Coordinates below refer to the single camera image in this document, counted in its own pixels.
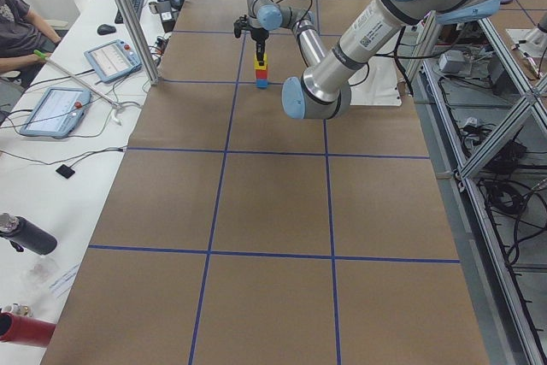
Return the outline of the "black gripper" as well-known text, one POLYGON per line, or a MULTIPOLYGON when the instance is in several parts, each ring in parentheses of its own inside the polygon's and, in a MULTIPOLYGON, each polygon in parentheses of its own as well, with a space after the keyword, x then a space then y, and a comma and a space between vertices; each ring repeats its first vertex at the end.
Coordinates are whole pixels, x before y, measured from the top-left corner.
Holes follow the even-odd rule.
POLYGON ((269 38, 269 31, 264 28, 252 27, 250 29, 251 38, 256 42, 256 60, 265 61, 266 40, 269 38))

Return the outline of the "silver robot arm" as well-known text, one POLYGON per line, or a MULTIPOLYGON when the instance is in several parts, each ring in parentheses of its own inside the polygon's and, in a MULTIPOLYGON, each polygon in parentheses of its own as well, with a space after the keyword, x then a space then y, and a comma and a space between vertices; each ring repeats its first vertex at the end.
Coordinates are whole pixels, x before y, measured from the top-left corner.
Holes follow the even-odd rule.
POLYGON ((350 24, 331 50, 326 50, 309 12, 284 7, 274 0, 247 0, 248 14, 234 24, 269 34, 280 27, 293 32, 306 70, 282 87, 282 105, 293 119, 327 120, 350 106, 350 78, 366 66, 403 26, 417 24, 433 12, 442 25, 477 21, 494 15, 501 0, 373 0, 350 24))

